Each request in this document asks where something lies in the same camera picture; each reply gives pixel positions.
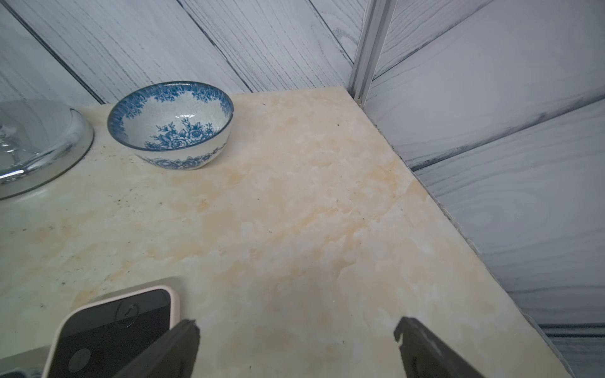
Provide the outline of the grey green case phone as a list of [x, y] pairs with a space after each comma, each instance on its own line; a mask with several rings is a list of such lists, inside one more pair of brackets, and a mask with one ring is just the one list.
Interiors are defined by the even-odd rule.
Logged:
[[112, 377], [181, 319], [179, 295], [157, 285], [82, 306], [60, 324], [43, 377]]

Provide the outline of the blue white porcelain bowl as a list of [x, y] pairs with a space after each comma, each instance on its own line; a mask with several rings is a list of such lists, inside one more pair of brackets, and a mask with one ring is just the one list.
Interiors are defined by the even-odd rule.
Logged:
[[232, 99], [207, 83], [176, 81], [141, 88], [110, 111], [112, 138], [144, 162], [195, 170], [225, 149], [234, 117]]

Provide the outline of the aluminium frame corner post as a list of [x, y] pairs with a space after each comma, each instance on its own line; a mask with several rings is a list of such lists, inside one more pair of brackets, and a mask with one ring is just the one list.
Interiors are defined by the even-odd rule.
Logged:
[[370, 92], [396, 3], [395, 0], [371, 0], [367, 3], [348, 83], [348, 93], [360, 107], [364, 107]]

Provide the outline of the metal glass rack stand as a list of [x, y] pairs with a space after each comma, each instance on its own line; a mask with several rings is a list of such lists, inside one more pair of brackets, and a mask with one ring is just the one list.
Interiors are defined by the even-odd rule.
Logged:
[[1, 103], [1, 199], [58, 178], [91, 148], [95, 134], [73, 107], [42, 99]]

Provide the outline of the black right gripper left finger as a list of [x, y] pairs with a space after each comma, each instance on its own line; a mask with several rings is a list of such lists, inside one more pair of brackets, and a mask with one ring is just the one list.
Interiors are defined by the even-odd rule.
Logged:
[[195, 321], [184, 319], [114, 377], [191, 377], [199, 341], [200, 330]]

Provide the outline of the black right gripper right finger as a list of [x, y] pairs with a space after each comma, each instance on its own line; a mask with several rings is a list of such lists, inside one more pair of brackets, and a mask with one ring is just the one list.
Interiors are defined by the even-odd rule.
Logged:
[[407, 377], [484, 377], [417, 318], [402, 317], [394, 338]]

